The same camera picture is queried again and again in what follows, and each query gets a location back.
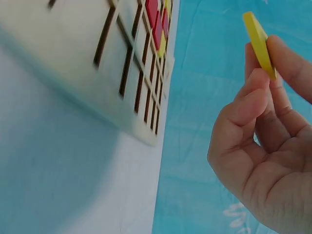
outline hand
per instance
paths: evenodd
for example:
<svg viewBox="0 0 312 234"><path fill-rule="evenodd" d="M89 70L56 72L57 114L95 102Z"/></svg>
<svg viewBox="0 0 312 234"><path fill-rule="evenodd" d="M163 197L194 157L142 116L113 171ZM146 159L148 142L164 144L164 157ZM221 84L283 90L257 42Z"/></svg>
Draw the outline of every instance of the hand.
<svg viewBox="0 0 312 234"><path fill-rule="evenodd" d="M312 127L292 109L282 80L312 103L312 64L276 36L267 45L280 75L270 81L246 45L246 82L215 122L208 161L264 225L312 233Z"/></svg>

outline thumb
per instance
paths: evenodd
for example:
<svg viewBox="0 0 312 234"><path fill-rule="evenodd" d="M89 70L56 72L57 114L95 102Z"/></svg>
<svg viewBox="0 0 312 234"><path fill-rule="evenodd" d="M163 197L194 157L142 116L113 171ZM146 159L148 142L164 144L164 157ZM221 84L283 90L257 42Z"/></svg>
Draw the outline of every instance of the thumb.
<svg viewBox="0 0 312 234"><path fill-rule="evenodd" d="M254 123L251 128L246 127L263 113L267 103L265 90L257 89L223 108L213 128L208 161L221 182L238 198L242 198L244 185L254 168L250 155L240 148L246 136L254 134ZM261 157L257 147L253 146L249 153Z"/></svg>
<svg viewBox="0 0 312 234"><path fill-rule="evenodd" d="M273 65L282 78L312 103L312 64L292 51L279 37L270 36L267 46Z"/></svg>

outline blue tablecloth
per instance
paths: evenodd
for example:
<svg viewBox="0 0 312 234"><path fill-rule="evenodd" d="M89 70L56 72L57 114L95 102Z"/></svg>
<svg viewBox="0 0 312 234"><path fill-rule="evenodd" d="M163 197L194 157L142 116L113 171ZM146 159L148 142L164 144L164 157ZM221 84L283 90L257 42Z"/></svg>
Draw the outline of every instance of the blue tablecloth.
<svg viewBox="0 0 312 234"><path fill-rule="evenodd" d="M246 11L312 60L311 0L181 0L153 234L275 233L223 187L206 160L214 121L243 85ZM287 91L311 121L310 104Z"/></svg>

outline yellow tile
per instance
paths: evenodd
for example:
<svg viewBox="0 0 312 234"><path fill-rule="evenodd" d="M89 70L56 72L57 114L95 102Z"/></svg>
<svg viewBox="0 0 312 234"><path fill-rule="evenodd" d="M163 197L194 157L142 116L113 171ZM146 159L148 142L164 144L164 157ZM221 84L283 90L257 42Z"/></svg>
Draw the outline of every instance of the yellow tile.
<svg viewBox="0 0 312 234"><path fill-rule="evenodd" d="M167 8L168 17L170 18L170 16L171 16L171 0L166 0L166 2L165 2L165 8Z"/></svg>
<svg viewBox="0 0 312 234"><path fill-rule="evenodd" d="M166 38L165 38L165 33L162 30L161 40L160 40L160 47L159 47L159 50L158 50L158 56L160 58L162 58L164 56L165 50L166 50Z"/></svg>
<svg viewBox="0 0 312 234"><path fill-rule="evenodd" d="M268 48L267 34L264 32L258 20L252 12L243 15L243 19L253 46L253 50L261 67L269 74L270 79L276 79L276 69L272 66Z"/></svg>

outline red tile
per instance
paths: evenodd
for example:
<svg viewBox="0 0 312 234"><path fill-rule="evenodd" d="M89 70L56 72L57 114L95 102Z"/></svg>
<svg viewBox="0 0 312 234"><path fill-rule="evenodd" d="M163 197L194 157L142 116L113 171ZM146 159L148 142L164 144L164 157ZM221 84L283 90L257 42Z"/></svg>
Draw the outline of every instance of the red tile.
<svg viewBox="0 0 312 234"><path fill-rule="evenodd" d="M167 8L164 11L164 16L162 17L162 28L165 33L165 38L168 38L168 27L169 27L169 21L168 21L168 12Z"/></svg>
<svg viewBox="0 0 312 234"><path fill-rule="evenodd" d="M161 33L162 33L161 15L160 15L160 12L157 11L156 24L155 24L155 28L153 29L153 37L154 37L155 46L157 50L159 50L159 47L160 47Z"/></svg>
<svg viewBox="0 0 312 234"><path fill-rule="evenodd" d="M146 0L145 6L150 25L152 28L154 28L157 17L158 0Z"/></svg>

